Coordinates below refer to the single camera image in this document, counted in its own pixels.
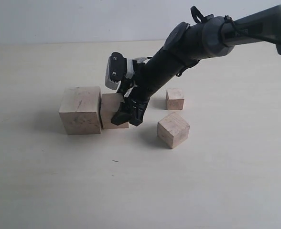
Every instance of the small wooden cube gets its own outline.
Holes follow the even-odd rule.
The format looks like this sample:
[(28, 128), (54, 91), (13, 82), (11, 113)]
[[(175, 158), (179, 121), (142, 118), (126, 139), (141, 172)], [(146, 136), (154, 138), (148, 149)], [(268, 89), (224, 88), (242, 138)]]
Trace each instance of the small wooden cube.
[(189, 136), (190, 125), (176, 112), (158, 122), (158, 137), (171, 149), (184, 142)]
[(129, 128), (129, 122), (121, 125), (111, 123), (112, 117), (118, 111), (120, 103), (123, 101), (123, 96), (120, 93), (102, 94), (100, 115), (103, 129)]
[(168, 88), (166, 92), (167, 110), (183, 110), (184, 95), (181, 89)]
[(101, 134), (100, 87), (66, 88), (59, 115), (68, 135)]

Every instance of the wooden cube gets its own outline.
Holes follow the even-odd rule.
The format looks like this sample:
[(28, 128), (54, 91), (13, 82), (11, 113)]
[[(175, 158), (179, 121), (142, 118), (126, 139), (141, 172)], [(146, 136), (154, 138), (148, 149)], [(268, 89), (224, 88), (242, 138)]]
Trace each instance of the wooden cube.
[(100, 87), (66, 88), (59, 115), (68, 135), (101, 134)]
[(102, 94), (100, 115), (103, 129), (129, 128), (129, 122), (121, 125), (111, 123), (112, 117), (118, 111), (120, 103), (123, 101), (123, 96), (120, 93)]
[(183, 110), (184, 95), (181, 89), (168, 88), (166, 92), (167, 110)]
[(158, 137), (171, 149), (184, 142), (189, 136), (189, 124), (176, 112), (158, 122)]

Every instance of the wooden block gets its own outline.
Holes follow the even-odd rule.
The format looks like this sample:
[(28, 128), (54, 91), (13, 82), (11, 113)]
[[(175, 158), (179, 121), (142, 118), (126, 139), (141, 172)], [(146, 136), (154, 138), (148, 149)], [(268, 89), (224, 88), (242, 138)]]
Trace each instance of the wooden block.
[(189, 129), (190, 125), (173, 112), (158, 122), (158, 137), (173, 149), (188, 138)]
[(129, 128), (129, 122), (121, 125), (111, 123), (112, 117), (118, 111), (120, 103), (123, 101), (123, 96), (120, 93), (102, 94), (100, 115), (103, 129)]
[(166, 92), (167, 110), (183, 110), (184, 95), (181, 89), (168, 88)]
[(59, 115), (68, 135), (101, 134), (100, 87), (66, 88)]

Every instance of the background wall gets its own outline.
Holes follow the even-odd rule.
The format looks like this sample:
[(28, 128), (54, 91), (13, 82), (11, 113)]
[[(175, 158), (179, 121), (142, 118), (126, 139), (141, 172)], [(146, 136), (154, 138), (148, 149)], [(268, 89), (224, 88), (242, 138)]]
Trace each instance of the background wall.
[(0, 44), (165, 39), (190, 7), (234, 19), (281, 0), (0, 0)]

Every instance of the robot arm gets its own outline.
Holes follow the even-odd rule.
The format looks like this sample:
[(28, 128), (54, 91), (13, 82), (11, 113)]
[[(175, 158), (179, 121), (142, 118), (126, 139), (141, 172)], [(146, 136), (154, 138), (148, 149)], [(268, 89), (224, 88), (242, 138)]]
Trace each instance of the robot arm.
[(237, 21), (204, 17), (196, 7), (191, 13), (196, 25), (178, 24), (153, 57), (126, 59), (118, 52), (109, 57), (106, 86), (124, 96), (113, 124), (140, 125), (150, 97), (169, 80), (203, 59), (228, 55), (236, 45), (271, 42), (281, 55), (281, 5)]

